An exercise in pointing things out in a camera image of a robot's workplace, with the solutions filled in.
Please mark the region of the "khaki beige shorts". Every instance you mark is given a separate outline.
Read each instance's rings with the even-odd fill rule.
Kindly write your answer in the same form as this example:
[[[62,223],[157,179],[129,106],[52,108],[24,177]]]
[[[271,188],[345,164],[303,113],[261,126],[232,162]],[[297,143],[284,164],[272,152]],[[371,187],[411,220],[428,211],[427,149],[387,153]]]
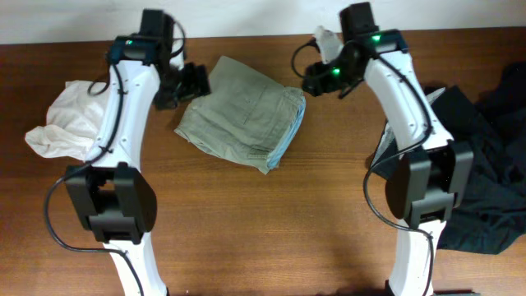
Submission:
[[[174,132],[206,154],[263,174],[278,168],[305,114],[303,91],[226,56],[211,72],[210,88],[187,106]]]

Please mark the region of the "black garment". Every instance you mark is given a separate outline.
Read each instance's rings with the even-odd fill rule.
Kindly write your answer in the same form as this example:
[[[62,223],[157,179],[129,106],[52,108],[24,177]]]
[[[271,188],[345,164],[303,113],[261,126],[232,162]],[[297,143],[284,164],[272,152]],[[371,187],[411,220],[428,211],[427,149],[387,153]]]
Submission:
[[[496,255],[525,234],[525,140],[506,141],[459,87],[427,93],[436,116],[473,150],[460,206],[439,239],[440,249]]]

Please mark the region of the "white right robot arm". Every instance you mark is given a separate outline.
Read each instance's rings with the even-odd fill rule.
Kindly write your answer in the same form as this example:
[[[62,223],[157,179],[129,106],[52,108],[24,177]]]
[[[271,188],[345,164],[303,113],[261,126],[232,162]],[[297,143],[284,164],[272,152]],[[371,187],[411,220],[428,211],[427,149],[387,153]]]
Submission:
[[[467,142],[455,141],[433,112],[413,69],[399,30],[381,30],[369,2],[339,14],[342,35],[318,27],[309,41],[321,56],[301,74],[312,96],[338,92],[343,98],[366,83],[379,100],[394,134],[398,166],[385,184],[397,229],[396,255],[385,282],[388,295],[433,295],[431,279],[441,233],[464,197],[473,165]]]

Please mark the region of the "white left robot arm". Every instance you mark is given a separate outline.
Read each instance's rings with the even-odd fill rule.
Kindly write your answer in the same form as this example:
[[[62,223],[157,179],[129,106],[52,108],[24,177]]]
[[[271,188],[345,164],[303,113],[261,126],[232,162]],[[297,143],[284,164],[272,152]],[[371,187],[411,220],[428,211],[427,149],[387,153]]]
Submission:
[[[151,239],[157,199],[140,169],[150,108],[174,109],[210,93],[205,67],[185,62],[185,48],[173,47],[179,26],[166,12],[145,9],[139,31],[113,41],[101,128],[85,163],[62,178],[81,226],[111,256],[127,295],[168,294]]]

